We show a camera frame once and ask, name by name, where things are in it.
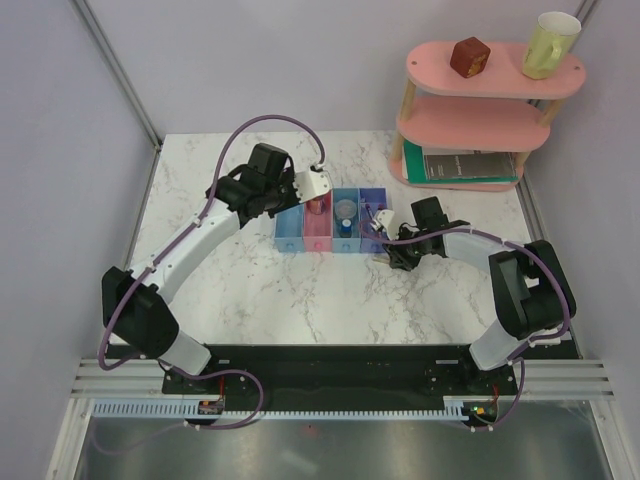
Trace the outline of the cyan drawer bin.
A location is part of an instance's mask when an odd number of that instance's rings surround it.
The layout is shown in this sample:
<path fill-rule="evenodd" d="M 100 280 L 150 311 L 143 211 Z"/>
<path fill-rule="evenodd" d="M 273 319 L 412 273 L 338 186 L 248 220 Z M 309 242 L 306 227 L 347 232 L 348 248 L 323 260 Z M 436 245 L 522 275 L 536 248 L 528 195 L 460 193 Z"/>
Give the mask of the cyan drawer bin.
<path fill-rule="evenodd" d="M 352 218 L 353 235 L 351 238 L 341 238 L 339 235 L 340 222 L 334 214 L 334 205 L 340 199 L 351 199 L 358 206 L 358 213 Z M 361 237 L 358 231 L 360 221 L 359 210 L 359 189 L 358 188 L 334 188 L 332 190 L 332 214 L 333 214 L 333 235 L 332 235 L 332 252 L 341 254 L 352 254 L 360 252 Z"/>

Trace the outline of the pink cap bottle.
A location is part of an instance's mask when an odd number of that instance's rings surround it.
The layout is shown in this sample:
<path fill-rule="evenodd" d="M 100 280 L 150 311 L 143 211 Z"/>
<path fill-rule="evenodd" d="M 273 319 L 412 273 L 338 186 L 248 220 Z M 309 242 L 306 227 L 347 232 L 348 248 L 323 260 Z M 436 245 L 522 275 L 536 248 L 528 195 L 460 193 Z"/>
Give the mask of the pink cap bottle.
<path fill-rule="evenodd" d="M 308 210 L 313 215 L 322 215 L 326 212 L 326 201 L 323 197 L 318 197 L 310 200 L 307 203 Z"/>

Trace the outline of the light blue drawer bin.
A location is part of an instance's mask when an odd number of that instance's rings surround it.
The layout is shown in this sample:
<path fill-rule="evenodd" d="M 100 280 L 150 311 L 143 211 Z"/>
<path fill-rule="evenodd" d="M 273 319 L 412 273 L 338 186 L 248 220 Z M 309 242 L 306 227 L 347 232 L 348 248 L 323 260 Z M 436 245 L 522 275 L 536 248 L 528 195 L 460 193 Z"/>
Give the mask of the light blue drawer bin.
<path fill-rule="evenodd" d="M 298 205 L 275 216 L 274 243 L 280 253 L 304 253 L 304 206 Z"/>

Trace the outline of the pink drawer bin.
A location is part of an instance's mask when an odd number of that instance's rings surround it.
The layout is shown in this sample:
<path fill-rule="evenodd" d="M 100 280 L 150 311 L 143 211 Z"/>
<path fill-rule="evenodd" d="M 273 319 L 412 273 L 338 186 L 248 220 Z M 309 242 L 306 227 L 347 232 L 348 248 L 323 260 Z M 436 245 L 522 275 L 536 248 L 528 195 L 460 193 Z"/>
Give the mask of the pink drawer bin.
<path fill-rule="evenodd" d="M 326 212 L 322 215 L 313 215 L 304 206 L 303 240 L 307 252 L 330 252 L 332 250 L 333 214 L 332 195 L 323 196 L 326 201 Z"/>

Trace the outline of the blue cap stamp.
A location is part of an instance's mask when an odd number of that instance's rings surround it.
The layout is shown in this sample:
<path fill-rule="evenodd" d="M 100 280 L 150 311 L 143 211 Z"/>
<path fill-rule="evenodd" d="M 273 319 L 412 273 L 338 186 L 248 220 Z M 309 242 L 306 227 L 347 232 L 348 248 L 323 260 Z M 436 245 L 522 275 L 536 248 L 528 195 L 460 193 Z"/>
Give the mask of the blue cap stamp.
<path fill-rule="evenodd" d="M 339 235 L 341 238 L 351 238 L 353 235 L 353 223 L 349 218 L 342 219 L 340 222 Z"/>

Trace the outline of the purple drawer bin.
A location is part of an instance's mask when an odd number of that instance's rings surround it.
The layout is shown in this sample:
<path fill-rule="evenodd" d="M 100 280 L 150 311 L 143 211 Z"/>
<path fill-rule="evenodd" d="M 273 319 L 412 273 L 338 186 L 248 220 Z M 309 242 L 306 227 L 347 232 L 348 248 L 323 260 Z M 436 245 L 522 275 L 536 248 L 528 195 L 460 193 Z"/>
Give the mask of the purple drawer bin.
<path fill-rule="evenodd" d="M 362 223 L 363 230 L 366 233 L 376 235 L 376 232 L 373 230 L 371 224 L 369 223 L 371 219 L 368 218 L 368 215 L 366 213 L 364 207 L 365 203 L 370 204 L 374 215 L 378 211 L 377 207 L 380 203 L 386 204 L 387 208 L 388 202 L 386 189 L 381 187 L 368 187 L 359 189 L 360 222 Z M 360 251 L 362 253 L 382 254 L 384 253 L 384 245 L 366 236 L 361 236 Z"/>

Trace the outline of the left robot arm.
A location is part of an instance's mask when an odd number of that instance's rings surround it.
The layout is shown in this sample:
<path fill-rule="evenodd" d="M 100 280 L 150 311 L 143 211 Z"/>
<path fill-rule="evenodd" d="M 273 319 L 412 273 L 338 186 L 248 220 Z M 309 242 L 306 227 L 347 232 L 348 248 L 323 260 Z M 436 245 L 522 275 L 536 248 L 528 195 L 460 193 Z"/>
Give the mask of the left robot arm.
<path fill-rule="evenodd" d="M 136 352 L 177 368 L 198 393 L 219 382 L 210 351 L 181 330 L 169 308 L 193 271 L 250 220 L 300 205 L 325 193 L 320 166 L 296 171 L 291 156 L 269 144 L 254 146 L 249 160 L 227 175 L 216 173 L 202 210 L 163 247 L 131 270 L 110 268 L 102 278 L 106 338 L 117 335 Z"/>

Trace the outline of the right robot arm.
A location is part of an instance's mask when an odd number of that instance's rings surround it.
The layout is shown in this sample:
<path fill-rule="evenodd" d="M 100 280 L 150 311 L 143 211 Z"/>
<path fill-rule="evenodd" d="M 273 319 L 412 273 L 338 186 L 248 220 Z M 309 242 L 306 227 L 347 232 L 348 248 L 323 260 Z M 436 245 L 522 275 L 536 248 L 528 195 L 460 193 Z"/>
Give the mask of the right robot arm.
<path fill-rule="evenodd" d="M 411 271 L 427 255 L 462 261 L 489 274 L 496 320 L 468 349 L 469 362 L 458 368 L 467 392 L 483 392 L 494 369 L 527 347 L 558 340 L 569 329 L 576 302 L 553 246 L 545 241 L 518 244 L 451 221 L 436 197 L 411 205 L 413 226 L 378 210 L 374 230 L 387 239 L 384 250 L 393 269 Z"/>

